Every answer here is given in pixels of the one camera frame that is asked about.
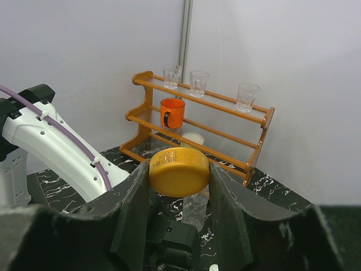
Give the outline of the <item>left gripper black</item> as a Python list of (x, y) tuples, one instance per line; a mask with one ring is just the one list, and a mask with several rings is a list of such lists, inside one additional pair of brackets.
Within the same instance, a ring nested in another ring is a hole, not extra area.
[(200, 252), (197, 229), (177, 221), (158, 194), (151, 191), (143, 269), (196, 270)]

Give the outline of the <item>middle clear glass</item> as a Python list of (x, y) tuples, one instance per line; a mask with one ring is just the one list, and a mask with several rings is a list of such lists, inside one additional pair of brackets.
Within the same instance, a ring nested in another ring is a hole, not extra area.
[(205, 94), (209, 74), (204, 71), (190, 72), (190, 95), (192, 97), (201, 98)]

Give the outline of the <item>corner aluminium post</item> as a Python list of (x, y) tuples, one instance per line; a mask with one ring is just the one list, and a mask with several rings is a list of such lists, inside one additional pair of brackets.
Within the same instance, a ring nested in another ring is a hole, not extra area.
[(182, 17), (180, 24), (180, 40), (179, 40), (179, 49), (178, 49), (178, 65), (182, 67), (181, 81), (184, 81), (184, 77), (185, 77), (187, 51), (188, 51), (189, 36), (191, 29), (192, 8), (193, 8), (193, 0), (183, 1)]

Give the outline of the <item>orange mug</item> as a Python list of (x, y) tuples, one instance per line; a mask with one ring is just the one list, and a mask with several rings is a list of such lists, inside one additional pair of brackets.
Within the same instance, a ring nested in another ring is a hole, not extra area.
[(166, 98), (160, 103), (160, 120), (161, 125), (177, 129), (183, 125), (185, 102), (177, 98)]

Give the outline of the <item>orange wooden shelf rack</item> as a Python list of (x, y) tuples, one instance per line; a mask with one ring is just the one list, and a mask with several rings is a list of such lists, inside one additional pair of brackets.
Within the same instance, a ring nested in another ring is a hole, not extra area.
[[(261, 148), (266, 138), (275, 109), (254, 106), (249, 113), (236, 109), (236, 100), (211, 91), (206, 91), (201, 98), (190, 95), (189, 85), (180, 83), (175, 90), (164, 86), (164, 79), (151, 71), (144, 71), (133, 76), (134, 85), (144, 87), (145, 95), (142, 104), (127, 112), (126, 119), (138, 124), (136, 135), (120, 147), (120, 151), (137, 161), (151, 158), (146, 149), (148, 143), (161, 143), (166, 147), (178, 147), (180, 142), (187, 143), (202, 151), (210, 161), (216, 161), (223, 169), (240, 176), (243, 185), (248, 186)], [(251, 143), (228, 132), (201, 124), (188, 117), (177, 129), (161, 125), (160, 103), (153, 100), (154, 90), (163, 91), (177, 98), (183, 98), (189, 104), (200, 108), (214, 109), (224, 120), (243, 119), (260, 125), (262, 133), (258, 142)], [(182, 137), (186, 133), (196, 133), (204, 137), (203, 145), (199, 145)]]

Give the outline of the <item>orange bottle cap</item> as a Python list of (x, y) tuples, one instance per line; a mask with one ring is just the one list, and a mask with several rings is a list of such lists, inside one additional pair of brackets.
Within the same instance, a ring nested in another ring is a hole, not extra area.
[(209, 160), (193, 148), (167, 148), (157, 152), (149, 161), (149, 184), (165, 196), (197, 194), (208, 186), (209, 180)]

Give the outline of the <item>clear plastic bottle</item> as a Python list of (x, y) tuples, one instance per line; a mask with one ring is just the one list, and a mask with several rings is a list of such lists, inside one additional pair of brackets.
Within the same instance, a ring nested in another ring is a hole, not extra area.
[(194, 226), (200, 232), (204, 227), (208, 200), (209, 195), (207, 193), (198, 193), (184, 197), (182, 222)]

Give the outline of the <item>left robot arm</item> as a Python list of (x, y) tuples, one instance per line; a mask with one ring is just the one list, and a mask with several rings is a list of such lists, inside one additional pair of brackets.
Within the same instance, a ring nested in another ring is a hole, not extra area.
[[(107, 160), (57, 114), (47, 85), (1, 91), (1, 269), (195, 270), (195, 227), (157, 215), (149, 163), (129, 173)], [(70, 213), (29, 204), (26, 156), (71, 185), (85, 204)]]

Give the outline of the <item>right clear glass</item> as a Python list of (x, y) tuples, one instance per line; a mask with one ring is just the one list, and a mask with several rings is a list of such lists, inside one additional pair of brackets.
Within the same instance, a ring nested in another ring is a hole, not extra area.
[(243, 112), (249, 113), (253, 108), (260, 87), (250, 83), (240, 83), (237, 92), (236, 108)]

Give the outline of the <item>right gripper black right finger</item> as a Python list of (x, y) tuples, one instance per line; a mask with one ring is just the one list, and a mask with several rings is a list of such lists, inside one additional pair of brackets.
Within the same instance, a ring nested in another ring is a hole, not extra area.
[(359, 270), (360, 207), (293, 212), (251, 192), (218, 164), (210, 206), (219, 270)]

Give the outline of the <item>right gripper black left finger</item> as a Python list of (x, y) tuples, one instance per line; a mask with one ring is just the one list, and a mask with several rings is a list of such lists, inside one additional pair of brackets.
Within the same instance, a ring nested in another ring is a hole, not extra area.
[(2, 270), (142, 270), (149, 164), (72, 213), (1, 209)]

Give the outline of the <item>left clear glass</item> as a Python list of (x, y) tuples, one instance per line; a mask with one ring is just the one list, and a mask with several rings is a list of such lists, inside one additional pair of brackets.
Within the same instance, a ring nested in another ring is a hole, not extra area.
[(168, 89), (176, 89), (182, 73), (182, 66), (166, 64), (163, 66), (164, 86)]

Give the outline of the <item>small white bottle cap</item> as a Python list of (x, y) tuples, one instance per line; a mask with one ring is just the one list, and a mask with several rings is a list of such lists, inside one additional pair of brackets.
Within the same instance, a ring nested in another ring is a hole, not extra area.
[(217, 265), (217, 264), (212, 264), (212, 265), (209, 267), (209, 271), (219, 271), (218, 265)]

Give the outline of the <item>clear glass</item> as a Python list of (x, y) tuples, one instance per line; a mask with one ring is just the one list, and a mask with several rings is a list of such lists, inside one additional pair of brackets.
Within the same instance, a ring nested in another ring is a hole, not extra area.
[(260, 87), (250, 83), (240, 83), (237, 92), (236, 108), (243, 112), (249, 113), (253, 108)]
[(176, 89), (182, 73), (182, 66), (166, 64), (163, 66), (164, 86), (168, 89)]
[(204, 71), (190, 72), (190, 95), (192, 97), (201, 98), (205, 94), (209, 74)]

